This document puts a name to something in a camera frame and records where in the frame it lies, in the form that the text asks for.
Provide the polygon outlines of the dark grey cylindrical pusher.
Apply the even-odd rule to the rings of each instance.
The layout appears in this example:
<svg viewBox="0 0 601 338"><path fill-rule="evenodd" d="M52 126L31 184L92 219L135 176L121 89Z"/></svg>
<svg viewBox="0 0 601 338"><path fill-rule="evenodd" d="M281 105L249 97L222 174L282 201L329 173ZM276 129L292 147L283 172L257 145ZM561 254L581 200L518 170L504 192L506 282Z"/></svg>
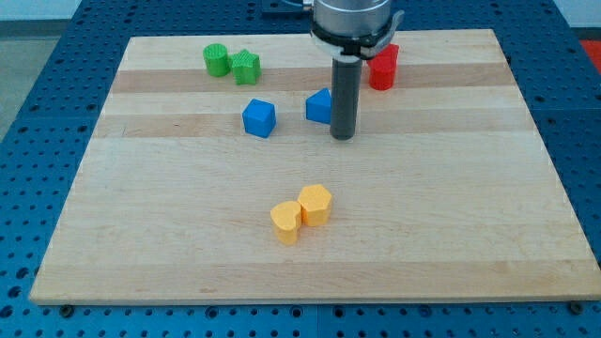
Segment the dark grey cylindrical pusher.
<svg viewBox="0 0 601 338"><path fill-rule="evenodd" d="M330 134L340 141L355 135L362 61L332 61Z"/></svg>

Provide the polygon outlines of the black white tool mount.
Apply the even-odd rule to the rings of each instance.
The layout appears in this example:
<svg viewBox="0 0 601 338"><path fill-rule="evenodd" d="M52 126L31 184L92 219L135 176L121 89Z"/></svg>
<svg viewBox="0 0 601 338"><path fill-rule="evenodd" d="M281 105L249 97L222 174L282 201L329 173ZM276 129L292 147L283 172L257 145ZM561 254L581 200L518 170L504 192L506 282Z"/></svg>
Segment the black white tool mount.
<svg viewBox="0 0 601 338"><path fill-rule="evenodd" d="M405 11L398 10L375 33L364 36L337 36L312 23L310 35L316 47L340 62L370 60L381 53L392 41L396 28L403 22Z"/></svg>

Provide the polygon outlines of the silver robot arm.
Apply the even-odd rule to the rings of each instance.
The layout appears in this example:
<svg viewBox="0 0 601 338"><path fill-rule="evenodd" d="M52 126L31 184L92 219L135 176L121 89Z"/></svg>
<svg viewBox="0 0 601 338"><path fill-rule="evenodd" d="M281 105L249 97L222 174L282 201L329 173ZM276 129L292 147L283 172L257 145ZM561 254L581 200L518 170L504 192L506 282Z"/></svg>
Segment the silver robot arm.
<svg viewBox="0 0 601 338"><path fill-rule="evenodd" d="M311 37L331 56L330 135L354 137L359 109L362 64L391 43L405 11L391 0L315 0Z"/></svg>

